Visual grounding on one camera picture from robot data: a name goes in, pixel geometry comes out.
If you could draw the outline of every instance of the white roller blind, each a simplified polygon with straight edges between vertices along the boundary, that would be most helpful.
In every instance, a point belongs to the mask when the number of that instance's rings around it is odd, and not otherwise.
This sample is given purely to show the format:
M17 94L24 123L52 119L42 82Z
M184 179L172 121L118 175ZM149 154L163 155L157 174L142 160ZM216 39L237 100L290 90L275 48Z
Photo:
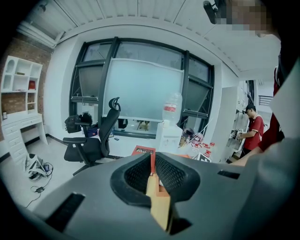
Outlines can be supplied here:
M168 95L181 92L183 70L130 59L112 59L105 84L103 117L110 99L120 97L119 118L162 121Z

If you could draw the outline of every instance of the black pants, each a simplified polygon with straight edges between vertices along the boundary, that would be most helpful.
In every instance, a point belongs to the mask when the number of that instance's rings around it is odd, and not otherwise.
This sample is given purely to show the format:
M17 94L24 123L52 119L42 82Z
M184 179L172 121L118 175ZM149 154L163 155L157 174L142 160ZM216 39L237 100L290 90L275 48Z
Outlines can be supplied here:
M242 154L240 155L240 159L241 159L243 156L247 155L249 152L251 152L251 150L249 150L249 149L247 149L247 148L243 148Z

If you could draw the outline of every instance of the railing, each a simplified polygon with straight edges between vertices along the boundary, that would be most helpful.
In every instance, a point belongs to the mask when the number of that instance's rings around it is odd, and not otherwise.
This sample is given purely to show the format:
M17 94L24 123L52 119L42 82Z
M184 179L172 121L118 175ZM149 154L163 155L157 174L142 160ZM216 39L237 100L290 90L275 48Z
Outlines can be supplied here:
M259 105L263 105L263 106L269 106L270 105L270 101L273 99L273 97L271 96L259 96Z

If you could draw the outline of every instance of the chair headrest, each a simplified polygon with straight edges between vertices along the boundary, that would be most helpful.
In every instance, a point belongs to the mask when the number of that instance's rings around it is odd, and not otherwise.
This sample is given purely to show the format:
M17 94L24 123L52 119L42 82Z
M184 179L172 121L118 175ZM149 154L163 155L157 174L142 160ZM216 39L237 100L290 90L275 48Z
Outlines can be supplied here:
M118 103L118 99L119 99L119 98L120 98L120 97L116 97L116 98L111 99L111 100L109 101L108 105L109 105L109 107L110 107L111 109L114 109L114 110L117 110L117 111L121 112L121 106L120 106L120 104Z

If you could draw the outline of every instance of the headset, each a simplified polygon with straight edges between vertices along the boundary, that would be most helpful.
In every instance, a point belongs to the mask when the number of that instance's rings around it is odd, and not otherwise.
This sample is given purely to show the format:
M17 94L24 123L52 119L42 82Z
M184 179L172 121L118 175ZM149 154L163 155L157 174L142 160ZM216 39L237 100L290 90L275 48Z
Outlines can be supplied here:
M226 0L214 0L215 4L209 1L203 2L204 10L212 24L220 24L221 19L226 19L227 24L231 24L231 17L227 17L228 9L226 9Z

